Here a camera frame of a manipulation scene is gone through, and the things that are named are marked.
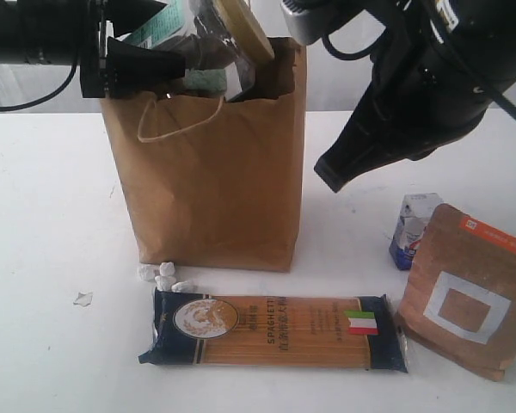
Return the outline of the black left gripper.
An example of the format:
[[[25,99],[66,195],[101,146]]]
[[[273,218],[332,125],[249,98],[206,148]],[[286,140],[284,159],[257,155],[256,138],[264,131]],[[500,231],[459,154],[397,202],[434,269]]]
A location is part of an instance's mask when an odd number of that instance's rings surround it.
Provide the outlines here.
[[[121,98],[184,77],[185,58],[107,39],[107,21],[115,37],[140,28],[166,3],[154,0],[83,1],[79,78],[83,98]]]

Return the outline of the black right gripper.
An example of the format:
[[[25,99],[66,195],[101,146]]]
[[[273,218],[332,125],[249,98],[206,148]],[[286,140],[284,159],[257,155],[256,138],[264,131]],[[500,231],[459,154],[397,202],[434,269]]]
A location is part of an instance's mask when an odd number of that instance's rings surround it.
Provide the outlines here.
[[[352,179],[403,159],[419,160],[471,132],[486,111],[434,35],[426,6],[396,9],[374,60],[372,82],[314,171],[338,193]]]

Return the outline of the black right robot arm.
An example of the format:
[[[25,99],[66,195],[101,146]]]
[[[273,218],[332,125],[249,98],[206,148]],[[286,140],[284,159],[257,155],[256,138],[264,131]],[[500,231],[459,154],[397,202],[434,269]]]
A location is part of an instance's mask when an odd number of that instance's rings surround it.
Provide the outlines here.
[[[514,120],[516,1],[284,1],[292,38],[372,80],[315,172],[334,192],[366,172],[461,139],[491,103]]]

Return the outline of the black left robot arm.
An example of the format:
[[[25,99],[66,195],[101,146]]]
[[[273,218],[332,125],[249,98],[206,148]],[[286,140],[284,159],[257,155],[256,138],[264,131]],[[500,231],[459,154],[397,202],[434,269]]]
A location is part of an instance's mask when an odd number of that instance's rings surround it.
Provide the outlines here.
[[[166,6],[160,1],[0,1],[0,64],[69,65],[85,98],[118,89],[118,37]]]

